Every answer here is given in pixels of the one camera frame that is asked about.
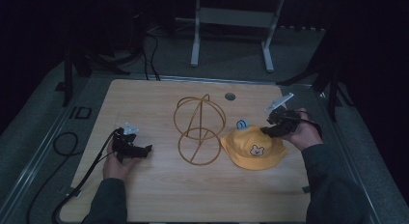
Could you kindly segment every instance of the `metal stand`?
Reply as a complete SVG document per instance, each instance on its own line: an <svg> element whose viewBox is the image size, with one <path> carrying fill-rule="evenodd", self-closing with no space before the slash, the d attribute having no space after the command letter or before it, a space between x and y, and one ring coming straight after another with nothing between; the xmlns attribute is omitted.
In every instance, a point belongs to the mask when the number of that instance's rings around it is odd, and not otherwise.
<svg viewBox="0 0 409 224"><path fill-rule="evenodd" d="M201 23L214 23L225 25L249 26L268 28L267 39L261 42L261 49L264 56L265 68L267 71L274 70L271 60L270 44L276 30L280 12L284 0L279 0L275 13L225 10L201 7L201 0L196 0L196 18L195 18L195 40L193 41L192 58L190 65L196 67L199 64L199 52L201 45L200 26Z"/></svg>

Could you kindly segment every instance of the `hand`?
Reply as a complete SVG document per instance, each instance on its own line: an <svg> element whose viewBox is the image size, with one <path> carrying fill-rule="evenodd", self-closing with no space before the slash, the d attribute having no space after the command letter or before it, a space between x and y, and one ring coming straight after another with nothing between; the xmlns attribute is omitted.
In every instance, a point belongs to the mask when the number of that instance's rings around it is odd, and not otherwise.
<svg viewBox="0 0 409 224"><path fill-rule="evenodd" d="M303 120L308 120L306 109L301 108L295 110ZM312 145L322 144L322 139L319 137L318 131L314 126L306 122L301 122L294 132L282 137L295 146L300 151L307 149Z"/></svg>
<svg viewBox="0 0 409 224"><path fill-rule="evenodd" d="M120 161L116 157L116 153L112 153L112 141L109 142L107 148L108 156L105 160L105 164L103 167L103 178L115 178L125 181L129 172L135 166L136 162L138 162L137 158L131 158L126 164L120 163Z"/></svg>

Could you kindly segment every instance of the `black cord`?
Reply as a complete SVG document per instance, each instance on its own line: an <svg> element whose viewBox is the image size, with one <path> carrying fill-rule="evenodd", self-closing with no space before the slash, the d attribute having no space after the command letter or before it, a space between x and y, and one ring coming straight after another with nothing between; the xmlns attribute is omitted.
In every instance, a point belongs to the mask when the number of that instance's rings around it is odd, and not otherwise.
<svg viewBox="0 0 409 224"><path fill-rule="evenodd" d="M135 50L131 51L130 54L128 56L126 56L126 57L116 59L116 60L112 60L112 61L108 61L108 62L111 63L111 64L114 64L116 66L119 66L121 64L128 63L128 62L130 62L131 60L133 60L133 59L135 59L137 57L140 57L141 53L142 53L142 50L135 49Z"/></svg>
<svg viewBox="0 0 409 224"><path fill-rule="evenodd" d="M154 54L155 54L157 46L158 46L158 41L157 41L157 38L155 36L153 36L151 34L148 34L148 33L146 33L146 35L155 40L155 47L154 47L154 50L153 50L152 54L150 55L150 60L148 60L147 53L146 53L145 49L142 50L142 54L143 54L144 59L145 59L145 61L144 61L144 63L145 63L145 77L146 77L147 80L150 80L149 77L148 77L148 66L150 66L150 68L153 71L153 74L155 76L156 81L160 81L160 76L157 73L157 71L156 71L156 69L154 68L154 65L153 65L153 57L154 57Z"/></svg>
<svg viewBox="0 0 409 224"><path fill-rule="evenodd" d="M303 111L303 110L297 110L295 112L299 112L299 113L304 113L307 115L308 119L311 121L313 119L313 115L307 111Z"/></svg>
<svg viewBox="0 0 409 224"><path fill-rule="evenodd" d="M71 199L74 194L77 194L78 191L81 189L82 185L84 185L84 183L87 181L88 177L91 175L91 173L94 171L94 168L96 167L96 165L100 162L100 159L102 157L102 153L105 149L105 147L108 145L109 141L111 140L112 136L114 135L115 130L112 131L112 133L109 135L109 137L106 139L105 143L103 144L101 150L99 151L98 155L96 156L93 164L91 165L91 167L88 169L87 173L85 174L84 178L81 180L81 182L70 192L70 194L57 206L57 208L52 212L51 215L51 221L54 224L58 224L57 221L57 213L61 210L61 208L63 207L63 205L66 204L66 202L69 201L69 199Z"/></svg>
<svg viewBox="0 0 409 224"><path fill-rule="evenodd" d="M308 117L309 117L309 119L308 119L308 120L304 120L304 119L301 119L301 118L294 118L294 117L289 117L289 116L279 116L279 117L280 117L281 119L284 119L284 120L292 120L292 121L298 121L298 122L300 122L300 123L301 123L301 122L304 122L304 123L310 124L310 125L312 125L313 127L315 127L315 129L318 131L319 137L322 138L323 136L322 136L321 126L320 126L319 124L317 124L317 123L311 121L312 115L311 115L310 113L306 112L306 111L297 111L297 112L303 112L303 113L307 114Z"/></svg>
<svg viewBox="0 0 409 224"><path fill-rule="evenodd" d="M69 152L69 154L63 154L61 153L58 149L57 149L57 140L60 139L60 137L64 136L64 135L72 135L75 138L75 143L73 148L71 149L71 151ZM33 208L34 203L36 202L37 198L40 196L42 190L45 188L45 186L48 184L48 182L54 177L54 175L61 169L61 167L63 167L63 165L67 162L67 160L74 155L79 155L82 154L83 151L75 153L76 148L78 147L78 136L73 133L73 132L64 132L59 134L53 141L53 148L54 151L59 154L59 155L63 155L66 158L64 159L63 162L61 162L61 164L57 167L57 169L47 178L47 180L45 181L45 183L42 184L41 188L39 189L39 191L36 193L36 195L34 196L33 200L31 201L28 210L26 212L26 222L29 224L30 223L30 214L31 214L31 209Z"/></svg>
<svg viewBox="0 0 409 224"><path fill-rule="evenodd" d="M112 151L111 153L109 153L109 154L106 154L104 157L102 157L99 161L98 161L98 163L100 162L100 161L102 161L102 159L104 159L104 158L106 158L106 157L108 157L108 155L110 155L110 154L114 154L115 153L115 151Z"/></svg>

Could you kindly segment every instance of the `table surface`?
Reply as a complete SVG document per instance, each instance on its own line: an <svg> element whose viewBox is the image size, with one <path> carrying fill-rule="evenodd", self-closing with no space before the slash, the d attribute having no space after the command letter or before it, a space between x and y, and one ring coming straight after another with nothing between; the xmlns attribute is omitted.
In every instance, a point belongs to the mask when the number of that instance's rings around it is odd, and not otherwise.
<svg viewBox="0 0 409 224"><path fill-rule="evenodd" d="M235 100L227 100L234 93ZM128 122L140 129L134 144L153 145L130 173L125 186L128 221L135 222L275 222L305 221L310 194L301 153L285 141L287 154L275 167L251 171L237 167L222 149L210 164L198 166L179 154L180 132L174 123L182 98L202 98L219 105L226 114L226 136L236 122L268 126L264 112L274 98L282 96L273 85L114 80L99 111L86 150L72 181L76 187L91 166L109 134ZM180 129L187 129L196 101L185 103L176 114ZM204 104L202 126L215 132L223 122L211 106ZM191 127L198 126L196 114ZM198 141L183 137L182 152L189 154ZM206 162L217 154L217 138L205 140L195 161ZM103 162L98 163L81 189L61 210L63 221L81 221L102 180Z"/></svg>

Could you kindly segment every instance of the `dark background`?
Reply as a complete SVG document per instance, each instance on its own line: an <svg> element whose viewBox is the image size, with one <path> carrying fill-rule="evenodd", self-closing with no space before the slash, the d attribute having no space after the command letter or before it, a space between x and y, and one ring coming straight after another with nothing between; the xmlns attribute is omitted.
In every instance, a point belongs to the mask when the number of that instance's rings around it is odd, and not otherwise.
<svg viewBox="0 0 409 224"><path fill-rule="evenodd" d="M217 5L220 1L207 3ZM322 61L335 48L342 49L340 80L347 85L406 202L409 200L409 180L405 174L409 169L405 138L408 2L288 0L280 18L280 25L327 30L325 44L316 52ZM176 16L194 15L194 0L139 0L138 3L135 13L157 20L170 32ZM261 2L246 6L271 9ZM95 51L109 52L113 46L109 29L102 28L104 22L95 0L0 0L0 23L0 132L18 114L44 76L63 61L68 34Z"/></svg>

